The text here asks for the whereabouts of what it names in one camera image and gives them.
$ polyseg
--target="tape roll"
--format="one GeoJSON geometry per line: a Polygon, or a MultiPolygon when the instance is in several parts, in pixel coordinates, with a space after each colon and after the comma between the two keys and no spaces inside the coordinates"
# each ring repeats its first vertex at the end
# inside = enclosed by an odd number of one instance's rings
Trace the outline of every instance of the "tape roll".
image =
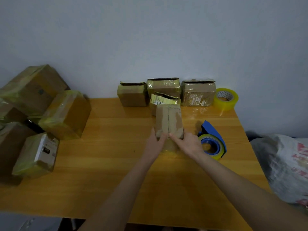
{"type": "Polygon", "coordinates": [[[238,101],[238,95],[235,91],[227,88],[218,88],[216,89],[216,94],[214,96],[214,107],[227,111],[233,109],[238,101]]]}
{"type": "Polygon", "coordinates": [[[213,159],[219,160],[223,156],[225,152],[224,144],[214,135],[204,134],[199,136],[198,139],[201,141],[201,143],[209,143],[211,144],[211,146],[217,144],[217,150],[214,153],[204,151],[206,154],[210,155],[213,159]]]}

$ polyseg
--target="wood grain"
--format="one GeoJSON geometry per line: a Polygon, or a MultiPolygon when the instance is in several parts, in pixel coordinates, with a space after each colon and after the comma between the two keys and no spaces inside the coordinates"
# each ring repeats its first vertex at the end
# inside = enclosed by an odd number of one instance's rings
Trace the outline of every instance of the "wood grain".
{"type": "MultiPolygon", "coordinates": [[[[0,188],[0,210],[44,216],[89,217],[140,158],[155,123],[148,107],[123,108],[118,98],[91,100],[81,139],[61,141],[54,172],[0,188]]],[[[209,121],[225,140],[220,160],[270,191],[234,110],[182,107],[193,133],[209,121]]],[[[204,171],[183,153],[161,153],[141,187],[129,222],[219,230],[251,230],[204,171]]]]}

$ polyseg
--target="person's right hand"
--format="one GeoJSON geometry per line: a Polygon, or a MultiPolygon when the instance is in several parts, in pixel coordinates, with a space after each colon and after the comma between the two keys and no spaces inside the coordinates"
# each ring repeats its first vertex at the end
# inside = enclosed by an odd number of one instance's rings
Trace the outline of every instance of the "person's right hand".
{"type": "Polygon", "coordinates": [[[173,134],[169,133],[169,137],[179,146],[179,148],[193,160],[198,159],[199,154],[203,154],[201,141],[196,135],[187,132],[184,129],[184,139],[180,140],[173,134]]]}

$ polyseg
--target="hand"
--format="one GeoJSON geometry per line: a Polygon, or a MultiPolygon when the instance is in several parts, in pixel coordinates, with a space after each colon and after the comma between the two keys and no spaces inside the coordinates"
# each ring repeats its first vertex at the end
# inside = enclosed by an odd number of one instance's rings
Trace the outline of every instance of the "hand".
{"type": "Polygon", "coordinates": [[[187,132],[184,129],[184,139],[180,140],[173,134],[169,133],[170,138],[179,146],[179,148],[193,160],[197,160],[200,153],[204,153],[201,141],[196,135],[187,132]]]}
{"type": "Polygon", "coordinates": [[[168,135],[163,133],[159,140],[156,139],[155,130],[152,128],[151,135],[147,139],[147,143],[144,148],[143,158],[155,161],[161,150],[163,149],[164,143],[168,135]]]}

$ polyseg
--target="forearm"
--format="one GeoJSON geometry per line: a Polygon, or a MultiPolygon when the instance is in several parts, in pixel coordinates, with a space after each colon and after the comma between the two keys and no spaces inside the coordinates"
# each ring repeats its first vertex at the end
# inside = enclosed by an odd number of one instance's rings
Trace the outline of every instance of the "forearm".
{"type": "Polygon", "coordinates": [[[275,195],[201,152],[195,161],[208,173],[253,230],[306,230],[308,218],[275,195]]]}
{"type": "Polygon", "coordinates": [[[142,157],[122,179],[114,192],[92,217],[86,220],[81,231],[122,231],[129,219],[138,191],[155,159],[142,157]]]}

